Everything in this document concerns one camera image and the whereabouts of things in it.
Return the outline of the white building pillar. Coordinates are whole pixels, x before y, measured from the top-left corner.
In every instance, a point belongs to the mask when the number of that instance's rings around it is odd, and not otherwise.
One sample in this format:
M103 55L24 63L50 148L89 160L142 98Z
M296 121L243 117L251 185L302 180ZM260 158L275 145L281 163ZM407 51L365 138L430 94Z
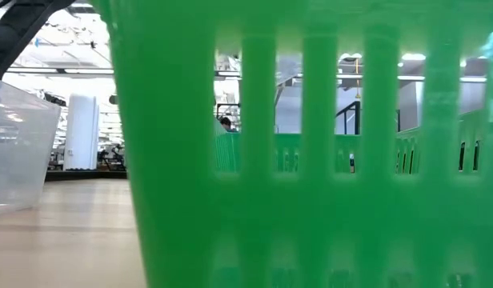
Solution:
M95 96L69 98L64 170L95 170L98 154L99 106Z

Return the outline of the black metal railing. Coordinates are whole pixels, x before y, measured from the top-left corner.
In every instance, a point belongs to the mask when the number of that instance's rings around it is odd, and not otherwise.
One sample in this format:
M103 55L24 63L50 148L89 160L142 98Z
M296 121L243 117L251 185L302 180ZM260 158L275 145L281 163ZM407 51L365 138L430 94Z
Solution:
M360 101L353 101L341 109L335 118L336 134L360 134Z

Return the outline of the person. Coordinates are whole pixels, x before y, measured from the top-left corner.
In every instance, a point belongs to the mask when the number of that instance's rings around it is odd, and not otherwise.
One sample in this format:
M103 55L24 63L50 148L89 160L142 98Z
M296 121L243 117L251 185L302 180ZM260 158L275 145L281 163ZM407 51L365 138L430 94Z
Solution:
M230 132L230 133L237 133L238 132L237 129L232 126L232 122L228 117L221 117L219 119L219 122L225 131Z

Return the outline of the green slotted plastic basket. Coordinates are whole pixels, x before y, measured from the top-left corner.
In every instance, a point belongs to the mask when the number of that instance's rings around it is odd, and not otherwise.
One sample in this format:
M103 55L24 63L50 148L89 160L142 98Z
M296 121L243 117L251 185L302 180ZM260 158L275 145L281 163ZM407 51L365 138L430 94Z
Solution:
M149 288L493 288L493 0L94 4Z

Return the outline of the clear plastic basket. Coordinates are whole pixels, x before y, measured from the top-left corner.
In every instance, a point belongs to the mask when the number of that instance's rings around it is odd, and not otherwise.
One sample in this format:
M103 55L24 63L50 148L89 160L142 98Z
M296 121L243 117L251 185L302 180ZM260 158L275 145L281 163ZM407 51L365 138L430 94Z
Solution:
M39 203L60 112L0 81L0 214Z

